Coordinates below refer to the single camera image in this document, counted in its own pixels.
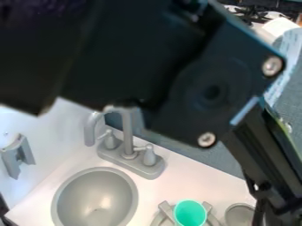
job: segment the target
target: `gray sink basin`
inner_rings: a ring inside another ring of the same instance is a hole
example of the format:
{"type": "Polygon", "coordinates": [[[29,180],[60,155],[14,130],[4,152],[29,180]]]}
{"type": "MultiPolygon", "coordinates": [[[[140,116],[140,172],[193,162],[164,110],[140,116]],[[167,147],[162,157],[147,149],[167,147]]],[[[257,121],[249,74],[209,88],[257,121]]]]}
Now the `gray sink basin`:
{"type": "Polygon", "coordinates": [[[125,226],[137,206],[137,188],[124,172],[92,168],[61,185],[51,214],[56,226],[125,226]]]}

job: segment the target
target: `gray carpet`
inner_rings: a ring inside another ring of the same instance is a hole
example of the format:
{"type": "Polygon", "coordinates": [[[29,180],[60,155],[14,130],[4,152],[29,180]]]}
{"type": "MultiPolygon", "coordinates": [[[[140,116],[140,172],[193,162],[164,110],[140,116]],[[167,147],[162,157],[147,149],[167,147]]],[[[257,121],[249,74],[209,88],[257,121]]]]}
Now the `gray carpet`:
{"type": "MultiPolygon", "coordinates": [[[[302,66],[296,68],[291,81],[284,89],[282,96],[277,101],[275,108],[286,122],[292,126],[292,136],[297,143],[297,147],[302,145],[302,66]]],[[[216,147],[202,151],[198,148],[189,147],[172,139],[164,138],[159,134],[141,130],[137,126],[136,113],[133,114],[134,134],[140,138],[146,139],[159,146],[166,147],[174,152],[192,158],[198,162],[205,163],[211,167],[222,170],[236,177],[242,178],[239,164],[228,152],[223,144],[219,143],[216,147]]],[[[108,114],[106,122],[118,129],[122,129],[121,119],[118,114],[108,114]]]]}

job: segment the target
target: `green cup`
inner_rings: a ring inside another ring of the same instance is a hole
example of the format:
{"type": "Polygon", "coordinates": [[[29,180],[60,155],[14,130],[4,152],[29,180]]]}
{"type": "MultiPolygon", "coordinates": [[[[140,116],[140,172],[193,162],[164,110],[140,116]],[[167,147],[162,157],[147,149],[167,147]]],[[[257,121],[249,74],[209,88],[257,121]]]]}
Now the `green cup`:
{"type": "Polygon", "coordinates": [[[197,201],[182,200],[173,211],[177,226],[202,226],[208,217],[207,210],[197,201]]]}

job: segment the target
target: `white wall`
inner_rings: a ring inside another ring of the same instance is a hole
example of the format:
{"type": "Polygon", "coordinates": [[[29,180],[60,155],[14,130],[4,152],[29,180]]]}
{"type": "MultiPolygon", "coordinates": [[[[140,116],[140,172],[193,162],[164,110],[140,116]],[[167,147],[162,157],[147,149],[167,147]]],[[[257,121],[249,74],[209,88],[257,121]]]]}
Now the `white wall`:
{"type": "Polygon", "coordinates": [[[83,122],[91,110],[58,99],[51,110],[33,117],[0,106],[0,146],[16,133],[27,136],[36,165],[22,164],[19,179],[8,176],[0,158],[0,193],[14,207],[60,163],[83,146],[83,122]]]}

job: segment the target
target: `white countertop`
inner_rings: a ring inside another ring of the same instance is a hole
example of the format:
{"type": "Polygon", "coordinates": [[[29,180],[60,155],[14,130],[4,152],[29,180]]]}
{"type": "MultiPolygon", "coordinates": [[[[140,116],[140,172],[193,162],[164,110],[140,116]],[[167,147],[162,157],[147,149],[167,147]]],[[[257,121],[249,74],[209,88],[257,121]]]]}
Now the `white countertop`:
{"type": "MultiPolygon", "coordinates": [[[[121,139],[121,131],[113,129],[121,139]]],[[[134,145],[141,147],[148,142],[134,138],[134,145]]],[[[128,226],[148,226],[152,222],[157,205],[164,200],[175,204],[179,200],[206,201],[213,206],[212,214],[224,222],[224,211],[234,203],[255,201],[248,193],[245,181],[218,169],[186,158],[166,148],[155,145],[155,152],[166,161],[166,170],[155,180],[146,180],[127,169],[100,159],[96,146],[80,147],[74,154],[52,172],[6,217],[18,226],[55,226],[51,219],[50,206],[57,188],[67,178],[84,169],[112,167],[125,172],[137,185],[139,205],[128,226]]]]}

